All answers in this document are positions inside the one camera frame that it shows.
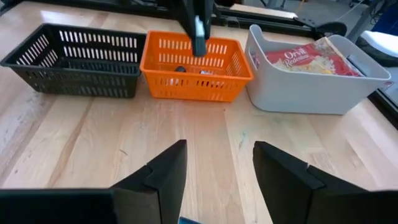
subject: white plastic bin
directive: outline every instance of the white plastic bin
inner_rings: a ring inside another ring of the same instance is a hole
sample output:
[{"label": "white plastic bin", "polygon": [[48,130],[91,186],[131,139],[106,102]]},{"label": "white plastic bin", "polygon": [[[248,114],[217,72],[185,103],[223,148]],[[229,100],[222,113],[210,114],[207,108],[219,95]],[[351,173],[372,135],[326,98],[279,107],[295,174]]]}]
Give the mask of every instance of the white plastic bin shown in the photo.
[{"label": "white plastic bin", "polygon": [[[329,40],[345,57],[355,59],[367,77],[281,70],[268,61],[264,52],[299,45],[266,40],[261,28],[252,25],[245,50],[254,74],[254,80],[247,85],[252,103],[266,111],[345,114],[391,78],[387,70],[348,39],[333,35]],[[251,54],[257,58],[255,63]]]}]

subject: popcorn bag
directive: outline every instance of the popcorn bag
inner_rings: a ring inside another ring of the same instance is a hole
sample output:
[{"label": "popcorn bag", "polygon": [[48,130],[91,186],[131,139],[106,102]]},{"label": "popcorn bag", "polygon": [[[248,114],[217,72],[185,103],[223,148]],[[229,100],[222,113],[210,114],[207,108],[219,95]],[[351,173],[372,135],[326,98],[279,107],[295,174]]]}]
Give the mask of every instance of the popcorn bag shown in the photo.
[{"label": "popcorn bag", "polygon": [[266,57],[274,66],[290,72],[363,76],[327,37],[294,49],[268,52]]}]

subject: black metal frame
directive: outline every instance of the black metal frame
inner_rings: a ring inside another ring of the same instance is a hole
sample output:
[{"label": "black metal frame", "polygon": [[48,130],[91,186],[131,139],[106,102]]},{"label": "black metal frame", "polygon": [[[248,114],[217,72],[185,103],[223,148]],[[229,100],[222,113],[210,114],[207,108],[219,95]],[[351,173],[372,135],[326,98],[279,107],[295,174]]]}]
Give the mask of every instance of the black metal frame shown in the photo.
[{"label": "black metal frame", "polygon": [[[15,0],[8,6],[7,10],[23,0]],[[95,0],[31,0],[47,4],[58,4],[63,6],[110,11],[138,16],[149,16],[160,19],[174,19],[173,15],[164,7],[157,7],[155,0],[140,0],[132,3],[131,0],[114,0],[111,2]],[[300,20],[263,15],[251,12],[230,10],[217,7],[217,16],[212,18],[211,23],[216,26],[236,27],[248,29],[252,24],[258,24],[265,32],[309,37],[317,40],[325,36],[314,27],[308,27]],[[374,105],[386,116],[386,118],[398,129],[398,106],[391,101],[382,91],[377,90],[369,96]]]}]

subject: wooden table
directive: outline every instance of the wooden table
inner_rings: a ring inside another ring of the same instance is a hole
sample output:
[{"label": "wooden table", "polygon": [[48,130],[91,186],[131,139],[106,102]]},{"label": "wooden table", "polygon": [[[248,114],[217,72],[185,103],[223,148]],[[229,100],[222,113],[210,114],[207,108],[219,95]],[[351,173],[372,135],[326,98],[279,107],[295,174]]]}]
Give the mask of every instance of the wooden table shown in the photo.
[{"label": "wooden table", "polygon": [[[175,21],[23,2],[0,17],[0,58],[43,22],[183,31]],[[248,31],[211,33],[244,48]],[[8,68],[0,74],[3,188],[108,187],[179,139],[188,140],[181,215],[203,223],[271,223],[252,165],[256,140],[367,189],[398,188],[398,132],[368,100],[344,116],[268,113],[246,91],[234,103],[156,100],[141,77],[131,100],[55,96],[36,93]]]}]

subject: basket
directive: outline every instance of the basket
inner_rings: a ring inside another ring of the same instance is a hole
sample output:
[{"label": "basket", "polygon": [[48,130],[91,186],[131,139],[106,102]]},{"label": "basket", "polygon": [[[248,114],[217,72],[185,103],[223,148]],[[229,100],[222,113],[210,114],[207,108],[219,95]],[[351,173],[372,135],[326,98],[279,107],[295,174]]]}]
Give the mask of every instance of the basket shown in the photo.
[{"label": "basket", "polygon": [[254,71],[254,80],[248,84],[251,102],[266,111],[345,114],[391,78],[389,72],[347,38],[333,35],[329,40],[367,76],[281,70],[268,61],[265,53],[299,45],[266,40],[261,28],[251,25],[245,50]]},{"label": "basket", "polygon": [[43,93],[131,98],[146,35],[42,24],[1,62]]},{"label": "basket", "polygon": [[[233,101],[253,75],[238,41],[210,38],[193,57],[187,35],[150,31],[140,64],[154,98]],[[183,66],[187,72],[175,72]]]}]

